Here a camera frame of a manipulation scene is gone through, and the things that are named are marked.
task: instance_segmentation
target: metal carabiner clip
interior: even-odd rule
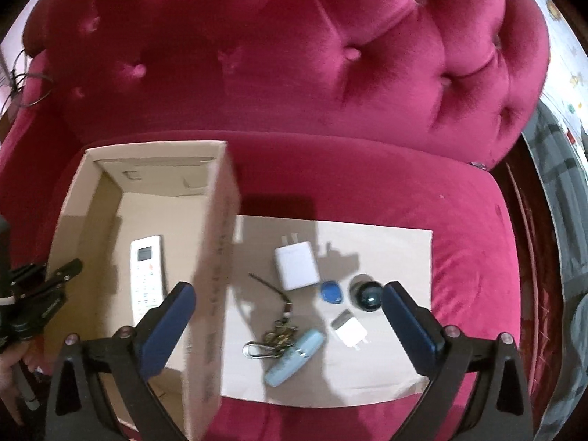
[[[251,353],[252,347],[257,348],[258,352],[261,353]],[[245,346],[243,346],[243,354],[251,360],[256,360],[260,358],[280,358],[280,354],[276,353],[275,347],[268,346],[262,343],[257,343],[256,341],[250,341],[249,343],[246,343]]]

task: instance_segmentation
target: open cardboard box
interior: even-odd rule
[[[54,361],[64,338],[110,337],[133,325],[130,243],[162,236],[164,282],[196,291],[196,311],[152,389],[189,439],[205,433],[221,393],[225,291],[239,193],[222,141],[168,141],[88,149],[64,201],[48,273],[74,258],[82,273],[45,330]],[[119,419],[133,426],[114,380],[103,381]]]

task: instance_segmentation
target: gray plaid fabric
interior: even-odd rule
[[[523,131],[551,208],[562,271],[562,370],[536,441],[562,428],[588,385],[588,183],[567,136],[539,103]]]

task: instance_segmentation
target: white remote control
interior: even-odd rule
[[[130,301],[135,326],[149,309],[164,301],[161,269],[161,236],[130,243]]]

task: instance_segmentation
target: small white charger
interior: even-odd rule
[[[298,236],[292,235],[292,244],[287,244],[287,238],[282,238],[283,247],[274,251],[277,271],[280,275],[284,290],[308,287],[320,282],[315,255],[310,242],[298,242]]]

